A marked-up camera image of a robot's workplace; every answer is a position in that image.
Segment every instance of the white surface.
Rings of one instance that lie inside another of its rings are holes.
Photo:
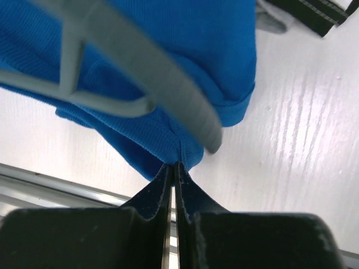
[[[258,32],[257,88],[245,120],[191,170],[236,211],[321,216],[359,253],[359,16],[319,39],[302,26]],[[146,180],[93,130],[0,91],[0,163],[133,196]]]
[[[354,0],[333,0],[332,2],[340,5],[342,8],[347,9],[351,2]]]

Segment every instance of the gray fabric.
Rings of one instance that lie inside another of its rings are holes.
[[[256,1],[256,28],[275,34],[284,34],[294,24],[295,18],[265,0]]]

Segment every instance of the blue shirt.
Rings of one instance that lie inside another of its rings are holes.
[[[255,0],[107,2],[192,76],[224,127],[243,119],[255,80]],[[0,68],[58,82],[61,29],[60,21],[26,0],[0,1]],[[2,86],[54,105],[58,116],[96,129],[149,180],[162,163],[182,161],[189,170],[202,159],[203,147],[161,107],[143,117],[121,118]],[[79,88],[121,100],[142,96],[91,44],[86,47]]]

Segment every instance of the gray plastic hanger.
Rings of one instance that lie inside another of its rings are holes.
[[[0,70],[0,82],[120,117],[139,117],[160,104],[210,152],[222,143],[213,107],[183,70],[120,11],[101,0],[32,0],[63,21],[60,83]],[[77,90],[85,43],[92,42],[147,96],[119,101]]]

